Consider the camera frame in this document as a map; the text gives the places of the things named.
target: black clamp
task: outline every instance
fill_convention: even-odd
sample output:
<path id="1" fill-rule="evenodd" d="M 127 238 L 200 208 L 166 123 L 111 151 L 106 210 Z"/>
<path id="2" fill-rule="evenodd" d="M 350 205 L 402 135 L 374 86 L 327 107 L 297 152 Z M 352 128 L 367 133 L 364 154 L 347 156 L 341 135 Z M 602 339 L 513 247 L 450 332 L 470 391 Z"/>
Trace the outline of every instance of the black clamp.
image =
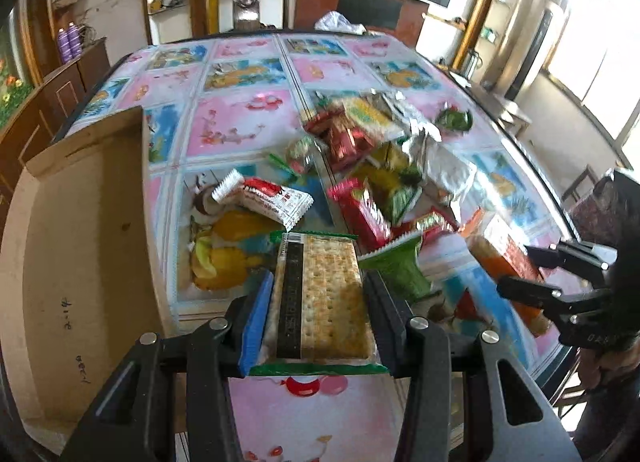
<path id="1" fill-rule="evenodd" d="M 561 241 L 549 248 L 527 246 L 538 267 L 561 267 L 591 283 L 593 290 L 566 295 L 562 288 L 517 277 L 498 281 L 498 293 L 523 305 L 542 309 L 567 346 L 604 350 L 628 349 L 640 335 L 640 320 L 618 291 L 619 274 L 628 269 L 615 249 L 601 245 Z"/>
<path id="2" fill-rule="evenodd" d="M 470 461 L 578 462 L 558 417 L 498 334 L 450 335 L 414 316 L 377 271 L 364 291 L 382 363 L 411 377 L 396 462 L 446 462 L 452 371 L 465 381 Z M 242 462 L 227 378 L 238 371 L 238 338 L 255 302 L 244 297 L 193 333 L 143 334 L 116 368 L 66 444 L 61 462 L 174 460 L 174 374 L 186 372 L 191 462 Z"/>

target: spray can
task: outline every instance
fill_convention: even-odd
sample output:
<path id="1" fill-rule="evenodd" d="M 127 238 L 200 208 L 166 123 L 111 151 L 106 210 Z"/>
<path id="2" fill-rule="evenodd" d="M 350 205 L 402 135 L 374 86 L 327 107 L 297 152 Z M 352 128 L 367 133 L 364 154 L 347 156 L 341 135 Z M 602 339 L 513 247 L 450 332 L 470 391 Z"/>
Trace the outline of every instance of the spray can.
<path id="1" fill-rule="evenodd" d="M 71 48 L 71 55 L 77 58 L 82 54 L 82 44 L 80 43 L 80 32 L 73 22 L 69 23 L 69 29 L 66 30 L 66 35 L 69 38 L 69 47 Z"/>
<path id="2" fill-rule="evenodd" d="M 69 39 L 68 36 L 66 36 L 66 31 L 64 29 L 58 30 L 58 50 L 60 51 L 63 64 L 70 62 L 74 58 L 71 54 Z"/>

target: printed tablecloth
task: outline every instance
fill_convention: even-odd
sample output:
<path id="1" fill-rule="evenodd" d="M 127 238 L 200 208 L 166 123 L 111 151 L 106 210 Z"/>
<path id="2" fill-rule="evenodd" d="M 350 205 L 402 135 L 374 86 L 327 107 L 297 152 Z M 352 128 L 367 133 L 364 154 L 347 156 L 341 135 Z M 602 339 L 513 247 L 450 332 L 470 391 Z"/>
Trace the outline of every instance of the printed tablecloth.
<path id="1" fill-rule="evenodd" d="M 274 182 L 287 176 L 268 162 L 297 135 L 301 122 L 326 96 L 370 90 L 400 90 L 433 119 L 444 102 L 471 110 L 472 130 L 445 139 L 478 166 L 462 206 L 463 219 L 478 206 L 499 211 L 524 244 L 546 246 L 569 237 L 555 201 L 519 150 L 489 116 L 430 62 L 391 36 L 279 33 L 229 36 L 149 47 L 131 54 L 104 83 L 70 133 L 111 113 L 142 105 L 151 129 L 151 202 L 167 298 L 185 331 L 225 312 L 232 298 L 252 286 L 252 268 L 269 267 L 277 229 L 243 224 L 237 211 L 205 218 L 192 208 L 196 182 L 215 182 L 231 169 Z M 292 187 L 314 197 L 302 228 L 345 231 L 342 217 L 324 195 L 334 178 L 319 161 L 317 174 Z M 414 214 L 427 210 L 420 201 Z M 187 244 L 194 227 L 212 226 L 214 247 L 225 265 L 213 291 L 191 282 Z M 434 312 L 469 335 L 491 325 L 533 375 L 558 352 L 558 332 L 534 338 L 499 298 L 495 283 L 457 235 L 427 245 L 421 271 L 442 292 Z M 580 281 L 553 272 L 548 281 L 568 293 Z M 471 319 L 454 317 L 463 296 Z M 406 384 L 385 375 L 247 378 L 231 381 L 238 434 L 247 460 L 284 462 L 389 461 L 402 422 Z"/>

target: metal screw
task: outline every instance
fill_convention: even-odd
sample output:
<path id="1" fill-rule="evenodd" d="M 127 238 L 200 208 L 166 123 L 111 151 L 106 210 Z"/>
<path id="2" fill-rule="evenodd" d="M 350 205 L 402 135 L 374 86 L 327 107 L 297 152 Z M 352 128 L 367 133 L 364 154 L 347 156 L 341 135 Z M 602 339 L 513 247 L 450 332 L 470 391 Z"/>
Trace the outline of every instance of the metal screw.
<path id="1" fill-rule="evenodd" d="M 424 330 L 429 326 L 429 322 L 427 321 L 427 318 L 424 318 L 422 316 L 415 316 L 409 320 L 409 325 L 411 325 L 411 328 Z"/>
<path id="2" fill-rule="evenodd" d="M 140 336 L 140 343 L 143 345 L 152 345 L 156 342 L 157 339 L 158 336 L 153 332 L 145 332 L 144 334 L 142 334 L 142 336 Z"/>
<path id="3" fill-rule="evenodd" d="M 482 341 L 484 341 L 485 343 L 489 343 L 490 345 L 493 345 L 500 341 L 500 336 L 498 336 L 498 333 L 493 330 L 485 330 L 484 332 L 482 332 L 482 334 L 480 334 L 480 337 L 482 338 Z"/>
<path id="4" fill-rule="evenodd" d="M 209 321 L 209 326 L 213 330 L 225 330 L 228 325 L 229 322 L 223 317 L 215 317 L 211 321 Z"/>

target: cardboard box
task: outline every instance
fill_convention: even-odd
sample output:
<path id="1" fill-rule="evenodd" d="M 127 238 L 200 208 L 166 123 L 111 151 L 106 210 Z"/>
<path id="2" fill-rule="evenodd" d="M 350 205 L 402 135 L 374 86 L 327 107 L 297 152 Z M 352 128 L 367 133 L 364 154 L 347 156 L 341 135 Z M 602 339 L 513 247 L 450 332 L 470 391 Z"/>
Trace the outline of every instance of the cardboard box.
<path id="1" fill-rule="evenodd" d="M 0 251 L 0 345 L 29 431 L 71 432 L 142 333 L 176 332 L 143 196 L 147 150 L 135 107 L 20 176 Z"/>

